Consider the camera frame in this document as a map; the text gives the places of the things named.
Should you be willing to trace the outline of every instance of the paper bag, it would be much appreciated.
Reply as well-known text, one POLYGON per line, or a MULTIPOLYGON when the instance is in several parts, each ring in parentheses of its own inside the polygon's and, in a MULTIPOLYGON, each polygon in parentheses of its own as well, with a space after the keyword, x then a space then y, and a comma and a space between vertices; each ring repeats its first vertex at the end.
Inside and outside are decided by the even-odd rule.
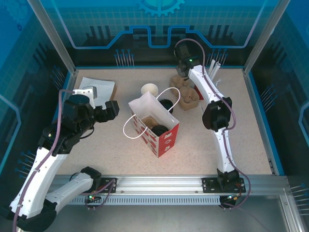
POLYGON ((142 137, 157 157, 162 156, 175 145, 179 121, 150 92, 129 102, 129 107, 132 112, 131 118, 133 118, 134 128, 139 134, 138 137, 142 137), (150 116, 159 125, 167 127, 168 131, 160 136, 155 135, 142 122, 142 119, 150 116))

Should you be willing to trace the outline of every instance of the wall graphic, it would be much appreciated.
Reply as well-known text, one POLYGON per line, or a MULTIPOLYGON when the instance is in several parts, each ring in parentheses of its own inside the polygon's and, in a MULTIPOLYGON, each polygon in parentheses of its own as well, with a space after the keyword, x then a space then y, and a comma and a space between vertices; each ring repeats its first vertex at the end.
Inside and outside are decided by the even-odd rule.
POLYGON ((26 0, 0 2, 0 31, 0 204, 5 204, 25 180, 18 170, 32 166, 20 154, 36 151, 68 71, 26 0))
POLYGON ((169 52, 185 37, 208 53, 229 49, 227 64, 242 65, 277 0, 42 2, 77 66, 116 66, 116 49, 131 49, 136 65, 173 65, 169 52))

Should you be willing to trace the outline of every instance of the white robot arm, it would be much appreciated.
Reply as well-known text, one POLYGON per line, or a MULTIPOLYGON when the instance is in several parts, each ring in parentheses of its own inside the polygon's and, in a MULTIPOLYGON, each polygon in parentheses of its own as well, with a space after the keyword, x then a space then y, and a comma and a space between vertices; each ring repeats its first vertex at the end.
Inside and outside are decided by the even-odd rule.
POLYGON ((72 147, 80 141, 81 136, 92 129, 96 122, 113 120, 119 112, 116 101, 106 102, 106 109, 95 106, 95 87, 75 89, 73 95, 65 101, 61 120, 60 136, 51 156, 43 166, 36 170, 38 164, 50 152, 56 137, 56 123, 46 127, 39 141, 39 148, 33 166, 20 192, 8 207, 1 207, 0 213, 7 219, 13 219, 17 208, 17 226, 28 232, 43 232, 55 220, 58 212, 73 198, 88 190, 98 190, 101 184, 101 173, 86 167, 69 183, 54 192, 48 189, 63 161, 72 147), (36 172, 26 189, 22 204, 20 197, 30 176, 36 172))
MULTIPOLYGON (((212 82, 220 64, 217 64, 212 72, 210 71, 209 77, 205 70, 203 72, 203 66, 198 56, 190 54, 190 49, 186 43, 179 44, 184 40, 196 42, 192 39, 183 39, 176 44, 174 50, 174 55, 178 61, 176 70, 181 77, 191 79, 194 82, 207 103, 202 121, 204 126, 211 130, 218 151, 217 183, 222 191, 227 192, 243 181, 239 177, 228 139, 227 128, 231 118, 232 100, 225 98, 212 82)), ((210 69, 213 68, 214 63, 215 61, 212 60, 210 69)))
MULTIPOLYGON (((210 88, 210 86, 208 85, 208 83, 206 82, 203 76, 201 65, 194 66, 194 68, 190 69, 188 76, 194 82, 198 90, 200 91, 207 105, 209 105, 209 103, 211 102, 219 102, 220 99, 217 97, 218 95, 221 98, 224 98, 222 93, 219 92, 219 90, 216 88, 216 86, 211 81, 210 77, 205 72, 205 77, 208 79, 208 83, 212 85, 212 89, 215 90, 215 94, 212 92, 212 89, 210 88)), ((211 133, 213 134, 214 142, 215 142, 215 145, 218 151, 217 153, 218 154, 218 170, 222 173, 225 173, 225 172, 229 173, 234 170, 234 167, 231 165, 230 161, 227 158, 228 155, 226 153, 225 146, 224 146, 223 136, 225 136, 226 138, 228 153, 231 157, 232 152, 231 152, 230 143, 228 139, 228 131, 225 131, 223 135, 223 130, 225 128, 226 127, 222 127, 218 129, 218 131, 211 130, 211 133)))

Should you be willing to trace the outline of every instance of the glass panel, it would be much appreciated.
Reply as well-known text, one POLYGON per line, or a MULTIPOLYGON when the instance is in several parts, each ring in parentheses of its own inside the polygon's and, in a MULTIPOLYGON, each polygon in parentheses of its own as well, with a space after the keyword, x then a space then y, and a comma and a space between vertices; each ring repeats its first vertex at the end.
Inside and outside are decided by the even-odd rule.
POLYGON ((68 70, 27 1, 1 1, 0 22, 0 205, 4 205, 25 181, 68 70))
POLYGON ((174 65, 175 43, 200 41, 244 65, 277 0, 42 0, 76 66, 174 65))
POLYGON ((309 185, 309 2, 290 2, 252 68, 291 186, 309 185))

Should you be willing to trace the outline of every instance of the white paper cup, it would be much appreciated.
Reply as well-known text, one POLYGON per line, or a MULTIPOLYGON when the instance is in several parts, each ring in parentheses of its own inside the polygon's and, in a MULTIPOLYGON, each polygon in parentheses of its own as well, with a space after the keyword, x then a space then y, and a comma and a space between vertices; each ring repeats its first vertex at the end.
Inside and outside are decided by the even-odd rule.
POLYGON ((155 97, 158 96, 158 87, 155 84, 149 83, 145 84, 141 89, 140 92, 144 95, 147 91, 149 91, 155 97))

